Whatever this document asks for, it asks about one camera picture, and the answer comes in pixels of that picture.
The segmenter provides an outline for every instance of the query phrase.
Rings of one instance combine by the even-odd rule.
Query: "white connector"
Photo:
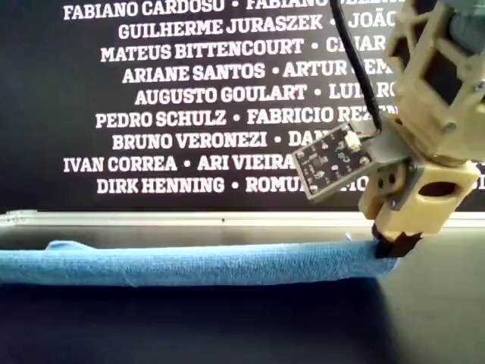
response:
[[[358,138],[358,135],[351,130],[347,132],[346,144],[352,152],[361,150],[361,140]]]

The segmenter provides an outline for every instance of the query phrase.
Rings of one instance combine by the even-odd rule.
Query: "black poster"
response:
[[[395,113],[402,3],[343,4]],[[353,211],[365,188],[310,206],[289,156],[369,118],[327,0],[4,0],[0,70],[6,211]]]

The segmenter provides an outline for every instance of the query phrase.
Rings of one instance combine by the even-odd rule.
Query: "beige plastic bracket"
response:
[[[407,0],[396,15],[385,51],[399,117],[425,155],[483,161],[485,51],[471,55],[449,38],[451,8],[422,9],[419,1]]]
[[[422,158],[411,164],[414,165],[416,169],[406,168],[405,186],[397,194],[391,190],[383,196],[379,184],[376,186],[383,176],[370,176],[369,190],[366,189],[359,203],[361,211],[375,220],[379,232],[389,240],[402,232],[439,233],[480,176],[480,170],[472,162],[446,167]]]

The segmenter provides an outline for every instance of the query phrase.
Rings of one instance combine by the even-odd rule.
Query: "black cable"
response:
[[[354,42],[352,41],[352,36],[347,28],[347,20],[343,14],[340,1],[341,0],[330,0],[330,8],[332,9],[333,19],[335,20],[335,27],[339,32],[340,39],[342,40],[343,47],[346,50],[347,58],[354,69],[357,81],[361,86],[365,105],[371,114],[377,132],[380,133],[382,130],[382,120],[380,119],[379,105],[377,104],[376,96],[372,90],[369,76],[365,73],[360,55],[355,50]]]

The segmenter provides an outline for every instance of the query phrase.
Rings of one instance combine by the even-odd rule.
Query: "screw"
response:
[[[454,123],[453,121],[450,121],[449,123],[447,123],[443,129],[443,131],[445,133],[451,133],[453,132],[454,130],[456,129],[456,123]]]
[[[482,80],[477,85],[475,85],[475,91],[477,93],[481,93],[484,89],[485,89],[485,80]]]

